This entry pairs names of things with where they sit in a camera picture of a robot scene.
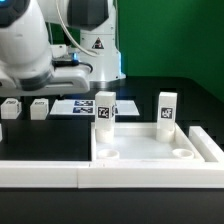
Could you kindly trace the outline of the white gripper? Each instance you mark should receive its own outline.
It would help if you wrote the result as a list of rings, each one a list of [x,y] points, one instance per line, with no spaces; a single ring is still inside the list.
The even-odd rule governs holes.
[[[86,93],[90,90],[91,69],[85,65],[56,68],[48,83],[36,88],[22,88],[16,81],[0,72],[0,97],[44,96]]]

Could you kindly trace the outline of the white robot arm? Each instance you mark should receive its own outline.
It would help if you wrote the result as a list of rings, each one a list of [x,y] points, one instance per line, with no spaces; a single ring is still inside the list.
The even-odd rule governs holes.
[[[125,78],[115,0],[0,0],[0,97],[86,93]]]

